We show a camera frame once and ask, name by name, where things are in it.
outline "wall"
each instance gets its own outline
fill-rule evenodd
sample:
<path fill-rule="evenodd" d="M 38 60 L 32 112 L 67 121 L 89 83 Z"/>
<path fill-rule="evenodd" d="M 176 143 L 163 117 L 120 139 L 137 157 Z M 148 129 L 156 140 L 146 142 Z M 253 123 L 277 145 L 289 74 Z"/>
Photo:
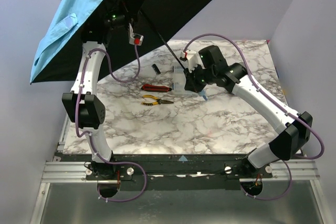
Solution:
<path fill-rule="evenodd" d="M 213 0 L 174 39 L 191 39 L 208 32 L 220 33 L 232 39 L 270 39 L 291 2 Z"/>
<path fill-rule="evenodd" d="M 69 83 L 29 85 L 39 40 L 60 0 L 0 0 L 0 223 L 29 223 L 52 157 Z"/>
<path fill-rule="evenodd" d="M 291 106 L 307 110 L 324 139 L 325 155 L 317 160 L 322 187 L 336 220 L 335 97 L 336 1 L 293 0 L 270 42 L 270 51 Z M 312 137 L 308 154 L 320 149 Z"/>

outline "red box cutter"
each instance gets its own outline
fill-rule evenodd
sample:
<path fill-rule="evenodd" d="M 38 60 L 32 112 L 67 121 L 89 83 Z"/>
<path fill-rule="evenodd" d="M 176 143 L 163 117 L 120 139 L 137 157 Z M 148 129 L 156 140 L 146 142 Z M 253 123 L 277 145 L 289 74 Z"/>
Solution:
<path fill-rule="evenodd" d="M 154 86 L 154 85 L 150 85 L 150 84 L 145 84 L 144 86 L 142 86 L 141 88 L 144 91 L 148 91 L 148 92 L 169 92 L 172 91 L 171 88 L 168 88 L 166 86 Z"/>

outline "umbrella canopy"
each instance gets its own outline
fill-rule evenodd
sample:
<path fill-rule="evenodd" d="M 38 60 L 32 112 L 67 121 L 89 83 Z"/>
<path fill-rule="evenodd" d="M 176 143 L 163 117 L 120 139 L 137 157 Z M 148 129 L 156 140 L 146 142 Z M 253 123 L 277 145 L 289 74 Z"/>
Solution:
<path fill-rule="evenodd" d="M 30 82 L 75 80 L 82 55 L 81 33 L 87 20 L 93 16 L 102 20 L 118 11 L 126 0 L 62 0 L 46 36 L 37 49 Z M 163 45 L 154 31 L 159 31 L 164 40 L 171 39 L 191 18 L 211 0 L 141 0 L 134 32 L 144 36 L 139 48 L 140 56 Z M 107 51 L 115 71 L 135 59 L 134 46 L 129 44 L 125 27 L 109 31 Z M 99 79 L 109 74 L 108 62 L 104 59 Z"/>

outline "robotic arm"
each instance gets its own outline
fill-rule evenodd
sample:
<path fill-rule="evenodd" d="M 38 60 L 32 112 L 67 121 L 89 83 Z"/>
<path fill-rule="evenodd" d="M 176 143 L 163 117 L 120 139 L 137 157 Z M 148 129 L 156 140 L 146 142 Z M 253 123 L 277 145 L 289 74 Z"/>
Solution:
<path fill-rule="evenodd" d="M 243 174 L 254 173 L 264 165 L 278 159 L 284 161 L 291 159 L 309 140 L 310 131 L 269 101 L 261 94 L 260 89 L 263 89 L 278 105 L 289 113 L 297 115 L 309 126 L 312 124 L 312 116 L 308 112 L 300 114 L 289 108 L 263 88 L 253 77 L 259 87 L 257 89 L 247 75 L 246 68 L 239 63 L 229 66 L 217 46 L 208 46 L 199 52 L 188 50 L 181 53 L 181 57 L 188 60 L 188 69 L 185 70 L 187 79 L 185 90 L 199 93 L 207 84 L 215 83 L 250 104 L 278 133 L 274 140 L 253 150 L 242 160 L 241 172 Z M 201 58 L 204 69 L 199 64 L 198 58 Z"/>

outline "marble surface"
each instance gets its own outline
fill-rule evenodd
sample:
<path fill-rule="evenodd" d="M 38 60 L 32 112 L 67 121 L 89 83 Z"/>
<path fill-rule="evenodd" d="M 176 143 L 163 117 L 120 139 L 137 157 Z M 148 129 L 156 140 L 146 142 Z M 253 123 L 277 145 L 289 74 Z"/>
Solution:
<path fill-rule="evenodd" d="M 187 41 L 170 41 L 179 56 Z M 266 41 L 238 41 L 255 78 L 279 100 L 285 102 Z M 190 49 L 218 45 L 228 64 L 242 62 L 237 50 L 225 41 L 197 41 Z M 156 75 L 151 65 L 161 71 Z M 97 95 L 106 106 L 104 132 L 115 154 L 228 154 L 249 153 L 276 133 L 249 104 L 223 88 L 207 86 L 208 102 L 201 97 L 169 93 L 148 93 L 145 83 L 171 86 L 176 60 L 165 47 L 141 58 L 136 81 L 118 83 L 107 76 L 98 83 Z M 137 70 L 136 61 L 115 72 L 129 78 Z M 144 106 L 142 95 L 153 94 L 174 104 Z M 65 154 L 91 153 L 86 139 L 78 139 L 69 123 Z"/>

